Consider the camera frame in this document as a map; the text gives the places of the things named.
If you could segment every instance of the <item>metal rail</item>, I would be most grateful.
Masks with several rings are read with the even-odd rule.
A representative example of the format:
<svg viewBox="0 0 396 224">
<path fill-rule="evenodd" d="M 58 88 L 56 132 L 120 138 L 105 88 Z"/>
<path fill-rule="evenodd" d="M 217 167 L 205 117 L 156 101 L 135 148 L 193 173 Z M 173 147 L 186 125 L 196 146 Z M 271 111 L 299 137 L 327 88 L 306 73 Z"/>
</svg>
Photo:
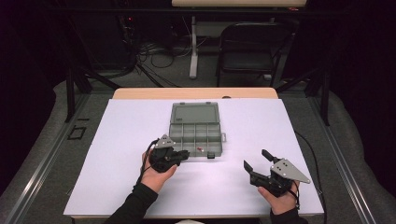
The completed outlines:
<svg viewBox="0 0 396 224">
<path fill-rule="evenodd" d="M 329 140 L 332 149 L 331 150 L 332 158 L 338 168 L 338 171 L 340 172 L 341 177 L 343 178 L 344 184 L 346 185 L 346 189 L 349 193 L 349 196 L 355 205 L 356 211 L 358 212 L 359 217 L 361 218 L 361 223 L 367 223 L 367 224 L 376 223 L 375 218 L 372 212 L 370 211 L 369 205 L 365 201 L 361 193 L 361 189 L 359 188 L 358 183 L 356 182 L 355 178 L 353 177 L 353 174 L 351 173 L 347 165 L 347 161 L 344 158 L 341 148 L 338 146 L 337 141 L 334 135 L 332 134 L 332 130 L 330 129 L 329 126 L 326 126 L 323 120 L 321 119 L 321 116 L 318 112 L 318 108 L 319 108 L 318 100 L 315 98 L 309 98 L 308 102 L 311 105 L 311 107 L 315 108 L 313 109 L 315 117 L 317 118 L 322 131 L 326 134 L 326 137 Z"/>
<path fill-rule="evenodd" d="M 32 175 L 29 183 L 26 185 L 21 197 L 9 213 L 8 218 L 6 219 L 6 224 L 23 222 L 24 216 L 34 201 L 35 196 L 40 191 L 47 175 L 50 173 L 52 165 L 55 163 L 56 158 L 61 152 L 61 146 L 64 139 L 67 138 L 67 135 L 73 129 L 74 123 L 76 122 L 78 115 L 81 113 L 83 106 L 87 103 L 89 97 L 90 96 L 87 94 L 82 94 L 78 99 L 76 115 L 71 118 L 70 122 L 65 123 L 59 131 L 59 134 L 53 142 L 51 150 L 46 154 L 46 156 L 44 156 L 43 160 L 36 168 L 35 173 Z"/>
</svg>

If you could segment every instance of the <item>chair back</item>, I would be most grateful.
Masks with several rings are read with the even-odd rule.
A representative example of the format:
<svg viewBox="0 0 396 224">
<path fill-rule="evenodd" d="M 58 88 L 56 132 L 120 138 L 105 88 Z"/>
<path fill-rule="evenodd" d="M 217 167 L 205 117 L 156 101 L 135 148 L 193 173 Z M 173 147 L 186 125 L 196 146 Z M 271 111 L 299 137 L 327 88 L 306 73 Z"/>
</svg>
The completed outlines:
<svg viewBox="0 0 396 224">
<path fill-rule="evenodd" d="M 290 26 L 280 22 L 239 22 L 223 30 L 220 50 L 281 48 L 292 32 Z"/>
</svg>

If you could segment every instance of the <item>black cable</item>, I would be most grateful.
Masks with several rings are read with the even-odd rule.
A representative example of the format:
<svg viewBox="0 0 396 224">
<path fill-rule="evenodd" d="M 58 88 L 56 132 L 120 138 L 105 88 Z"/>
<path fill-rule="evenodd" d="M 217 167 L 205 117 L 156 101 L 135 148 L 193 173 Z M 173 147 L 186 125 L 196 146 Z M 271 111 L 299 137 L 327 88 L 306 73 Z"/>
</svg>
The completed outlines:
<svg viewBox="0 0 396 224">
<path fill-rule="evenodd" d="M 149 68 L 149 67 L 146 66 L 145 64 L 141 64 L 141 65 L 142 65 L 142 66 L 145 66 L 145 67 L 149 70 L 149 71 L 146 70 L 146 72 L 148 72 L 149 74 L 154 75 L 155 77 L 158 77 L 159 79 L 161 79 L 162 81 L 164 81 L 164 82 L 165 82 L 166 84 L 168 84 L 169 86 L 172 86 L 172 87 L 180 87 L 180 86 L 178 86 L 177 84 L 175 84 L 175 83 L 169 81 L 168 79 L 159 76 L 157 73 L 155 73 L 151 68 Z"/>
<path fill-rule="evenodd" d="M 300 191 L 298 190 L 298 185 L 296 184 L 295 181 L 293 181 L 293 184 L 296 186 L 297 188 L 297 192 L 293 192 L 291 189 L 288 189 L 288 192 L 294 196 L 294 198 L 296 199 L 297 203 L 296 203 L 296 207 L 297 209 L 300 209 Z"/>
<path fill-rule="evenodd" d="M 116 77 L 124 77 L 130 73 L 132 73 L 134 71 L 134 66 L 132 67 L 127 67 L 124 70 L 118 72 L 117 74 L 112 74 L 112 75 L 102 75 L 102 77 L 105 77 L 107 79 L 112 79 L 112 78 L 116 78 Z"/>
<path fill-rule="evenodd" d="M 314 151 L 314 149 L 312 148 L 312 146 L 311 146 L 311 144 L 309 143 L 309 141 L 302 135 L 302 134 L 300 134 L 300 133 L 298 133 L 297 131 L 295 131 L 294 130 L 294 132 L 298 135 L 298 136 L 300 136 L 305 142 L 306 142 L 306 144 L 309 146 L 309 149 L 311 149 L 311 152 L 312 152 L 312 156 L 314 157 L 314 161 L 315 161 L 315 169 L 317 170 L 317 177 L 318 177 L 318 187 L 319 187 L 319 190 L 321 191 L 321 193 L 320 193 L 320 195 L 321 195 L 321 198 L 322 198 L 322 201 L 323 201 L 323 223 L 324 224 L 326 224 L 327 223 L 327 208 L 326 208 L 326 202 L 325 202 L 325 199 L 324 199 L 324 194 L 323 194 L 323 190 L 322 190 L 322 186 L 321 186 L 321 181 L 320 181 L 320 175 L 319 175 L 319 168 L 318 168 L 318 160 L 317 160 L 317 156 L 315 155 L 315 151 Z"/>
<path fill-rule="evenodd" d="M 156 68 L 167 68 L 167 67 L 171 66 L 171 65 L 173 64 L 173 62 L 175 61 L 175 55 L 173 55 L 172 52 L 169 53 L 169 52 L 167 52 L 167 51 L 165 52 L 164 55 L 166 55 L 166 53 L 170 54 L 169 56 L 171 57 L 171 62 L 170 62 L 169 64 L 164 65 L 164 66 L 159 66 L 159 65 L 154 64 L 153 58 L 154 58 L 154 55 L 155 55 L 155 54 L 153 54 L 153 55 L 151 55 L 151 57 L 150 57 L 151 65 L 154 66 L 154 67 L 156 67 Z"/>
<path fill-rule="evenodd" d="M 153 145 L 157 144 L 157 142 L 158 142 L 159 140 L 160 140 L 160 139 L 158 138 L 158 139 L 152 141 L 152 142 L 149 144 L 148 149 L 146 150 L 146 153 L 145 153 L 145 157 L 144 157 L 144 159 L 143 159 L 142 167 L 140 168 L 140 176 L 137 178 L 136 184 L 135 184 L 134 186 L 140 184 L 140 182 L 142 181 L 143 173 L 145 173 L 145 172 L 151 167 L 151 166 L 149 166 L 148 168 L 145 169 L 146 161 L 147 161 L 147 159 L 148 159 L 148 157 L 149 157 L 149 150 L 151 149 L 151 147 L 152 147 Z"/>
<path fill-rule="evenodd" d="M 155 85 L 157 85 L 157 87 L 161 87 L 163 88 L 163 85 L 158 82 L 154 77 L 152 77 L 148 71 L 146 71 L 146 69 L 142 66 L 142 64 L 137 63 L 136 67 L 138 67 L 140 69 L 140 71 L 142 71 Z"/>
</svg>

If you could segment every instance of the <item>table leg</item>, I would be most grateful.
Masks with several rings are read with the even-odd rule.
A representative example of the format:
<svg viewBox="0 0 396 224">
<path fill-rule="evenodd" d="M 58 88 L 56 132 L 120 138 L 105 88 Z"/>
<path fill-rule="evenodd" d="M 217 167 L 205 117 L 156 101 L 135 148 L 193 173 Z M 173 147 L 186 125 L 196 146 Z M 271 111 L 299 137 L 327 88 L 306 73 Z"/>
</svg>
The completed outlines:
<svg viewBox="0 0 396 224">
<path fill-rule="evenodd" d="M 191 20 L 191 65 L 190 65 L 190 78 L 197 78 L 198 69 L 198 53 L 197 53 L 197 34 L 195 17 Z"/>
</svg>

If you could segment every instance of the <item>white tabletop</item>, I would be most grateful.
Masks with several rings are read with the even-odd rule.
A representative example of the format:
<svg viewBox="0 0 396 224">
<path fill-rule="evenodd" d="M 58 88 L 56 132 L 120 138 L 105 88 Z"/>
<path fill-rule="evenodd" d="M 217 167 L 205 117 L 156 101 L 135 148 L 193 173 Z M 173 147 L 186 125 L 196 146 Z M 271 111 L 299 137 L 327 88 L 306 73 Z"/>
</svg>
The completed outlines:
<svg viewBox="0 0 396 224">
<path fill-rule="evenodd" d="M 174 7 L 304 7 L 306 0 L 172 0 Z"/>
<path fill-rule="evenodd" d="M 141 155 L 168 133 L 172 103 L 218 102 L 221 157 L 189 158 L 160 192 L 146 217 L 260 217 L 269 204 L 249 184 L 246 160 L 269 175 L 263 148 L 286 158 L 311 178 L 283 102 L 278 99 L 110 100 L 64 214 L 108 217 L 120 207 L 139 176 Z M 300 214 L 321 214 L 313 183 L 300 185 Z"/>
</svg>

